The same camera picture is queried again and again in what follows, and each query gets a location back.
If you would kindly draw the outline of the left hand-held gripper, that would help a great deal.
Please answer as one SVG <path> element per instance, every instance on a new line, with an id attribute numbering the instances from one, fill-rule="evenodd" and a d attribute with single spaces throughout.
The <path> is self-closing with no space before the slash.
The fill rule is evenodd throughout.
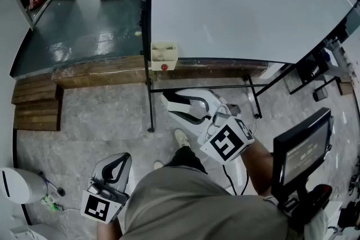
<path id="1" fill-rule="evenodd" d="M 93 179 L 89 180 L 89 187 L 82 194 L 82 216 L 103 224 L 115 220 L 129 200 L 125 189 L 131 165 L 132 157 L 128 152 L 110 155 L 96 164 Z"/>

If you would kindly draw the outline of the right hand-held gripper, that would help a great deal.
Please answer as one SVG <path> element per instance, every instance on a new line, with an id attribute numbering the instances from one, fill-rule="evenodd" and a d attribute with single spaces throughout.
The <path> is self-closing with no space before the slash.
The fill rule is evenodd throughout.
<path id="1" fill-rule="evenodd" d="M 190 114 L 191 104 L 198 102 L 206 110 L 202 118 Z M 183 89 L 164 92 L 162 103 L 170 116 L 193 134 L 201 150 L 220 164 L 239 157 L 254 137 L 241 118 L 237 105 L 226 101 L 207 89 Z"/>

